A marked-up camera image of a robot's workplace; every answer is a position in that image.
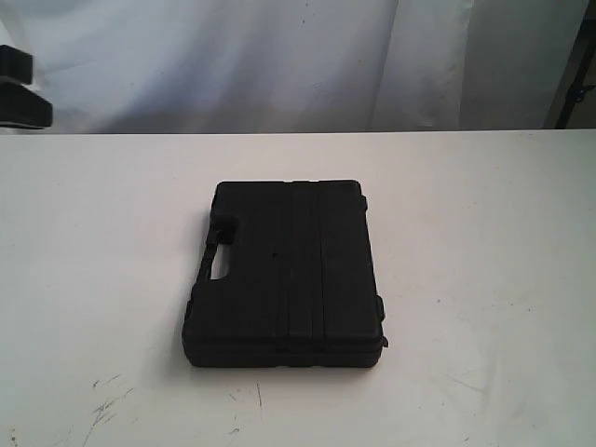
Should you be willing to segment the black plastic tool case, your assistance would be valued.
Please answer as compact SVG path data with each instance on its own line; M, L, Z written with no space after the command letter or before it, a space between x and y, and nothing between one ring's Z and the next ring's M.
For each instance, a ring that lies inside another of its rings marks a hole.
M354 180L222 182L185 308L196 367L371 368L388 341Z

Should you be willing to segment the white backdrop cloth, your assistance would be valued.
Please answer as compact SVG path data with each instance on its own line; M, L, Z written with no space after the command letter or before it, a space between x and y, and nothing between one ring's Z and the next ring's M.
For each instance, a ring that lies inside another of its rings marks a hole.
M584 1L5 1L55 133L531 129Z

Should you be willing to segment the black stand frame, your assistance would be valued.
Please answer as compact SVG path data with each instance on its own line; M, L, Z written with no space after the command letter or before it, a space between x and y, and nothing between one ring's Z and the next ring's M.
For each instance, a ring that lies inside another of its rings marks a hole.
M595 128L595 2L589 1L569 58L556 129Z

